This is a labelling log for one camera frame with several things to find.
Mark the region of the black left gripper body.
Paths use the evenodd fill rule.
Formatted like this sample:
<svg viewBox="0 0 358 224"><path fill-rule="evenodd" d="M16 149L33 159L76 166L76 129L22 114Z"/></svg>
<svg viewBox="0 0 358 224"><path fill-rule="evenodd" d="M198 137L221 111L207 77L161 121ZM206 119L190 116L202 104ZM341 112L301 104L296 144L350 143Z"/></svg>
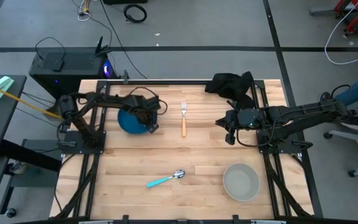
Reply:
<svg viewBox="0 0 358 224"><path fill-rule="evenodd" d="M146 98L143 95L135 96L135 106L132 110L132 113L137 117L138 113L147 113L148 114L148 123L157 122L157 112L161 108L160 99L158 96L153 96L151 98Z"/></svg>

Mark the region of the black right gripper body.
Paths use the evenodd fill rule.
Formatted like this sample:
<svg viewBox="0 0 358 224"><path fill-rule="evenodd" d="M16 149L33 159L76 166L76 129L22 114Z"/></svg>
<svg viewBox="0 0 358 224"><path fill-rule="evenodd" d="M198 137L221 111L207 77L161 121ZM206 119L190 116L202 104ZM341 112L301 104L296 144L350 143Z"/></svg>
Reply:
<svg viewBox="0 0 358 224"><path fill-rule="evenodd" d="M258 128L263 119L262 112L257 109L228 111L228 123L236 129Z"/></svg>

